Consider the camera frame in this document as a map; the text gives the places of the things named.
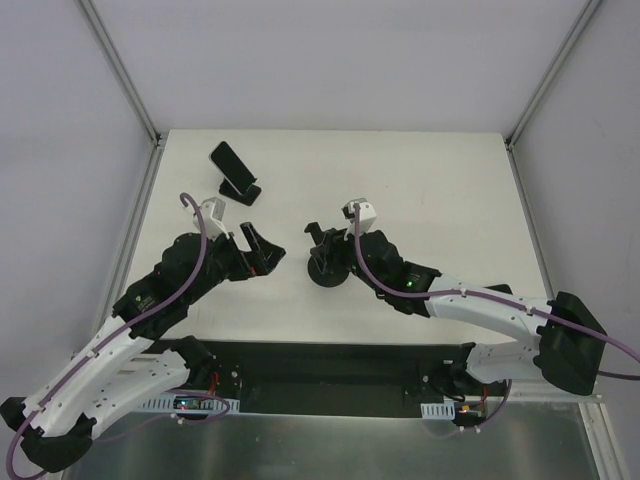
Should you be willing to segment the black round-base clamp phone stand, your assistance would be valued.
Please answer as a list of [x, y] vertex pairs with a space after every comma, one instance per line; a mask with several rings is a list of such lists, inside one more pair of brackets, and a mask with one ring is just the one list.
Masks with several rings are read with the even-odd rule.
[[335, 288], [343, 284], [350, 271], [344, 254], [347, 242], [344, 240], [346, 229], [330, 228], [322, 230], [317, 222], [309, 223], [304, 232], [309, 234], [314, 246], [309, 250], [307, 272], [318, 286]]

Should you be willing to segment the black smartphone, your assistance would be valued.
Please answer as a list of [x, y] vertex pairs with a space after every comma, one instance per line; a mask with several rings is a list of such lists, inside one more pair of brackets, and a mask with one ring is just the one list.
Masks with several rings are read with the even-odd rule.
[[491, 285], [491, 286], [487, 286], [487, 289], [492, 290], [492, 291], [496, 291], [496, 292], [500, 292], [500, 293], [504, 293], [504, 294], [508, 294], [508, 295], [512, 295], [513, 294], [513, 291], [512, 291], [511, 287], [508, 284]]
[[241, 193], [244, 193], [257, 180], [226, 141], [220, 142], [214, 148], [209, 159], [222, 173], [224, 180], [228, 179]]

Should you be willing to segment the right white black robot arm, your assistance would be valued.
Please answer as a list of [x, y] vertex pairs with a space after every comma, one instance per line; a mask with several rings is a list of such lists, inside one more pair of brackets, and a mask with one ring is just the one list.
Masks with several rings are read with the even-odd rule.
[[472, 344], [466, 359], [450, 369], [457, 392], [469, 395], [496, 381], [535, 379], [575, 395], [593, 392], [605, 331], [578, 296], [526, 298], [506, 284], [469, 285], [403, 259], [380, 231], [355, 237], [329, 229], [310, 235], [308, 273], [316, 284], [334, 288], [355, 276], [403, 314], [461, 321], [508, 337], [501, 344]]

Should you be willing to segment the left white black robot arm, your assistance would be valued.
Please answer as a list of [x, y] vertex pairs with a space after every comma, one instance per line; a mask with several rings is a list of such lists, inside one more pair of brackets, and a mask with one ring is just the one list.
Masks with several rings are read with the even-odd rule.
[[194, 336], [170, 344], [149, 367], [118, 378], [121, 368], [186, 319], [189, 308], [225, 281], [270, 274], [284, 248], [241, 226], [249, 248], [232, 234], [207, 231], [177, 237], [153, 270], [132, 283], [111, 316], [70, 363], [37, 393], [10, 397], [1, 417], [13, 430], [6, 468], [21, 449], [43, 473], [62, 471], [84, 456], [105, 430], [145, 401], [169, 390], [204, 387], [215, 371], [212, 355]]

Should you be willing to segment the left aluminium frame post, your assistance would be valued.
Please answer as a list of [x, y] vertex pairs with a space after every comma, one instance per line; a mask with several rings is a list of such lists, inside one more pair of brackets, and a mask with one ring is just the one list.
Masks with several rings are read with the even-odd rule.
[[136, 88], [133, 79], [112, 39], [106, 23], [101, 17], [95, 3], [91, 0], [75, 1], [81, 15], [94, 36], [105, 60], [119, 85], [126, 101], [141, 125], [146, 136], [154, 146], [162, 140], [162, 133], [156, 127], [144, 101]]

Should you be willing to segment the aluminium frame post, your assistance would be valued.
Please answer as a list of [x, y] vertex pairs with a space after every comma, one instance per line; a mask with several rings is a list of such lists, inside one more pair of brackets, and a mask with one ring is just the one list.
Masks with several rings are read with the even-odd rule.
[[81, 15], [94, 36], [105, 60], [119, 85], [126, 101], [141, 125], [146, 136], [154, 146], [162, 140], [162, 133], [156, 127], [144, 101], [136, 88], [133, 79], [112, 39], [106, 23], [101, 17], [95, 3], [91, 0], [75, 1]]
[[542, 106], [543, 100], [551, 90], [554, 82], [558, 79], [562, 69], [570, 60], [581, 38], [605, 4], [606, 2], [604, 0], [588, 0], [582, 5], [578, 15], [572, 22], [568, 32], [547, 65], [542, 77], [536, 84], [517, 121], [506, 135], [505, 146], [508, 151], [512, 151], [521, 139], [528, 125], [533, 120], [534, 115]]

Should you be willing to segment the right aluminium frame post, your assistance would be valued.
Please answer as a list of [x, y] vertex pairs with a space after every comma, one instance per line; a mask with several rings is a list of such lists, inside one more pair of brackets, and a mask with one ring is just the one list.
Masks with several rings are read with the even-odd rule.
[[505, 146], [508, 151], [512, 151], [521, 139], [528, 125], [533, 120], [534, 115], [542, 106], [543, 100], [551, 90], [554, 82], [558, 79], [562, 69], [570, 60], [581, 38], [605, 4], [606, 2], [604, 0], [588, 0], [582, 5], [578, 15], [572, 22], [568, 32], [547, 65], [542, 77], [536, 84], [517, 121], [506, 135]]

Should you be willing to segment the front aluminium rail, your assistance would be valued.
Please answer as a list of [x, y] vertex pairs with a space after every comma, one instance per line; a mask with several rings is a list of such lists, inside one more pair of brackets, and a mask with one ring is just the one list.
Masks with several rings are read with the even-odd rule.
[[567, 393], [554, 386], [542, 383], [522, 383], [512, 384], [508, 399], [514, 402], [536, 402], [536, 403], [593, 403], [603, 402], [603, 396], [592, 394], [579, 396]]

